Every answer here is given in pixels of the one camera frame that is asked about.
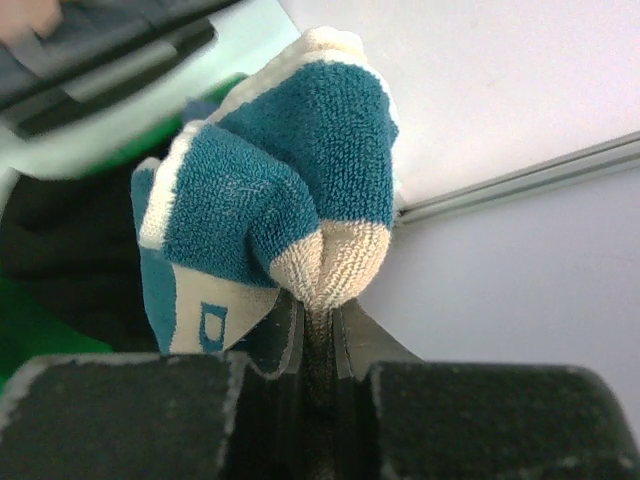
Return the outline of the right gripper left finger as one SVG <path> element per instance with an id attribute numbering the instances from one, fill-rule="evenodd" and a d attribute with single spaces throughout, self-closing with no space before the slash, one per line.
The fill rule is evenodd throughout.
<path id="1" fill-rule="evenodd" d="M 216 354 L 49 355 L 1 397 L 5 479 L 300 479 L 304 309 Z"/>

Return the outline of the black clothing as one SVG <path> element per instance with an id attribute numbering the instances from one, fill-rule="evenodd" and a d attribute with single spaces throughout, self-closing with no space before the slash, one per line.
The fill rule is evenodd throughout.
<path id="1" fill-rule="evenodd" d="M 77 179 L 18 176 L 1 217 L 1 270 L 63 324 L 117 352 L 155 352 L 130 181 L 141 163 Z"/>

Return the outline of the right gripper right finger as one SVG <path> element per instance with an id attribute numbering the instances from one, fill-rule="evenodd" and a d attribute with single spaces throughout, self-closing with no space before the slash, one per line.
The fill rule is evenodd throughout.
<path id="1" fill-rule="evenodd" d="M 351 301 L 332 314 L 340 479 L 635 479 L 639 450 L 594 372 L 427 362 Z"/>

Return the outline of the white black space suitcase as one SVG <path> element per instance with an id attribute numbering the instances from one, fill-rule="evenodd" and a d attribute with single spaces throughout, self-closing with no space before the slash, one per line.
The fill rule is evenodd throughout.
<path id="1" fill-rule="evenodd" d="M 298 36 L 276 1 L 71 1 L 49 38 L 1 51 L 1 170 L 68 178 L 125 161 L 185 104 Z"/>

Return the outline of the teal cream sock towel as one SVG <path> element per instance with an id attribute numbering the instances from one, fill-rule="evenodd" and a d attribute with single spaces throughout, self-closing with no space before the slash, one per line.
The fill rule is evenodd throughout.
<path id="1" fill-rule="evenodd" d="M 314 313 L 357 297 L 391 241 L 397 134 L 361 39 L 317 27 L 143 161 L 131 201 L 161 352 L 234 346 L 282 291 Z"/>

